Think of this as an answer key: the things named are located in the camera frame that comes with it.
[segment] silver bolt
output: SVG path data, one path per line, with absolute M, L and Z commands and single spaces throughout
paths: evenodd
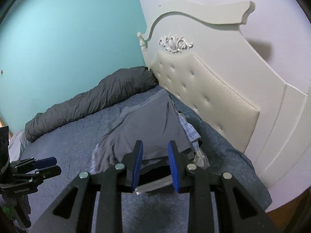
M 224 172 L 222 174 L 223 178 L 226 179 L 226 180 L 230 180 L 232 178 L 232 174 L 229 173 L 229 172 Z
M 196 170 L 197 166 L 195 164 L 187 164 L 188 170 Z
M 117 170 L 122 170 L 122 169 L 124 169 L 125 165 L 122 164 L 122 163 L 117 163 L 114 167 L 115 167 L 115 169 L 117 169 Z
M 87 178 L 88 176 L 89 176 L 89 173 L 88 173 L 88 172 L 85 172 L 85 171 L 80 172 L 80 174 L 79 174 L 80 179 L 85 179 L 85 178 Z

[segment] carved floral ornament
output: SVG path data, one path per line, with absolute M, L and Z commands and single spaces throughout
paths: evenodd
M 193 47 L 193 43 L 188 43 L 183 36 L 177 37 L 177 35 L 168 35 L 161 37 L 159 45 L 165 47 L 167 51 L 172 53 L 182 52 Z

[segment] teal wall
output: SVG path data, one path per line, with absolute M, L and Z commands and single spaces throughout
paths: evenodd
M 119 68 L 144 65 L 139 0 L 20 0 L 0 26 L 0 115 L 14 132 Z

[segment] bed sheet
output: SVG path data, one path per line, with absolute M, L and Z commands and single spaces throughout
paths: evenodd
M 60 176 L 45 180 L 38 187 L 37 193 L 29 195 L 32 224 L 81 171 L 90 171 L 92 152 L 107 132 L 107 124 L 117 119 L 124 107 L 140 104 L 161 89 L 156 86 L 136 94 L 124 102 L 59 127 L 26 146 L 22 159 L 54 156 L 62 169 Z M 250 160 L 235 150 L 194 111 L 172 94 L 170 96 L 177 109 L 201 135 L 201 149 L 207 155 L 213 172 L 231 172 L 260 206 L 266 209 L 272 202 L 271 197 L 256 176 Z M 140 195 L 122 194 L 123 232 L 187 232 L 188 216 L 189 194 L 177 194 L 171 188 Z

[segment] wall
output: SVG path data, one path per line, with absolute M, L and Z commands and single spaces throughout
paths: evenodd
M 12 131 L 96 86 L 144 65 L 139 0 L 17 0 L 0 26 L 0 115 Z
M 140 0 L 147 24 L 152 8 L 169 0 Z M 224 4 L 249 0 L 187 0 Z M 252 0 L 255 11 L 241 26 L 243 36 L 289 84 L 307 93 L 311 79 L 311 25 L 296 0 Z

